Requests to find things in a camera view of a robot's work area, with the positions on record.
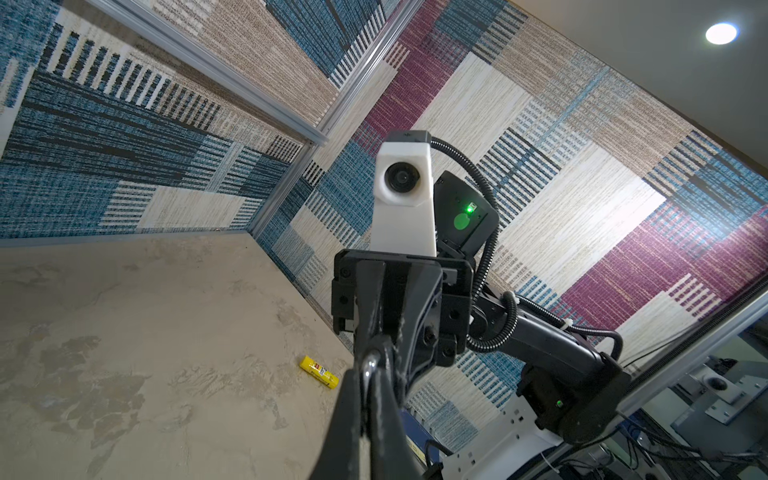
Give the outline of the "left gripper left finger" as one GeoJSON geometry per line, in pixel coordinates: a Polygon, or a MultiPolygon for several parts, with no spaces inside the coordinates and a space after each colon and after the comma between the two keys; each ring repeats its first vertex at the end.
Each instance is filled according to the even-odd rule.
{"type": "Polygon", "coordinates": [[[311,480],[358,479],[362,400],[357,371],[346,371],[311,480]]]}

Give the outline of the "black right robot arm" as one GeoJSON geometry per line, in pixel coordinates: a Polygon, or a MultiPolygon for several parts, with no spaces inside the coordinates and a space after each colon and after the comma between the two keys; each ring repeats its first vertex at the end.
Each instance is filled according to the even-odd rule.
{"type": "Polygon", "coordinates": [[[393,131],[376,156],[366,250],[334,260],[336,333],[353,336],[315,479],[356,479],[360,442],[374,479],[505,479],[560,444],[596,440],[630,383],[610,352],[575,326],[486,284],[500,215],[493,190],[466,155],[426,131],[393,131]],[[524,363],[497,420],[457,452],[419,470],[401,418],[410,389],[467,352],[524,363]]]}

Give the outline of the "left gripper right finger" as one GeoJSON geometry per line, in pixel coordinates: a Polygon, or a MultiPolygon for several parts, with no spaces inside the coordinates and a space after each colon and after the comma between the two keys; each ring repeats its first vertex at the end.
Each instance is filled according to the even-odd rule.
{"type": "Polygon", "coordinates": [[[420,479],[389,375],[380,359],[367,360],[367,436],[371,479],[420,479]]]}

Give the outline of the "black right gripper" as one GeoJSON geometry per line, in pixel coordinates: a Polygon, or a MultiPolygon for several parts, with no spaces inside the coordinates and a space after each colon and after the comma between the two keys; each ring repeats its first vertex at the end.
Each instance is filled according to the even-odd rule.
{"type": "Polygon", "coordinates": [[[392,342],[399,390],[466,348],[473,270],[465,260],[343,250],[334,258],[334,332],[354,335],[355,359],[392,342]]]}

